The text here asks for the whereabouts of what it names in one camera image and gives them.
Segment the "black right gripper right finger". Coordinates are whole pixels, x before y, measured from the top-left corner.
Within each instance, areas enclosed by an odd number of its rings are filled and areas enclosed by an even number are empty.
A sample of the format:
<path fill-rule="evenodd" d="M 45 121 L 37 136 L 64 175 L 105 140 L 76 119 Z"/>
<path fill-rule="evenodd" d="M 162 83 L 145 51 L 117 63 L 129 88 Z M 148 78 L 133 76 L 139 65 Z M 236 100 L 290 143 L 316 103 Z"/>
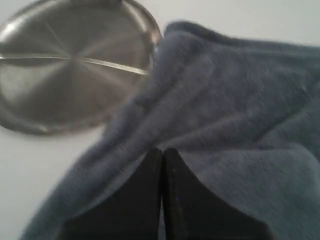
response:
<path fill-rule="evenodd" d="M 270 240 L 268 226 L 211 192 L 179 152 L 164 152 L 162 202 L 168 240 Z"/>

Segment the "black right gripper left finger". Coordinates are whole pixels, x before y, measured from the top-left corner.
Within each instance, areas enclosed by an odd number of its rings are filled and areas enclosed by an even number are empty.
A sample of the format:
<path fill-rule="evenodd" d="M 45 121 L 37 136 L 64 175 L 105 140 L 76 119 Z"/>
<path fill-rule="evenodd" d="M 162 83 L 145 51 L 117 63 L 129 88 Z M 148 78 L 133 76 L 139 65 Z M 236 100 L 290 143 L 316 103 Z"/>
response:
<path fill-rule="evenodd" d="M 156 240 L 163 153 L 149 150 L 132 176 L 111 196 L 68 220 L 60 240 Z"/>

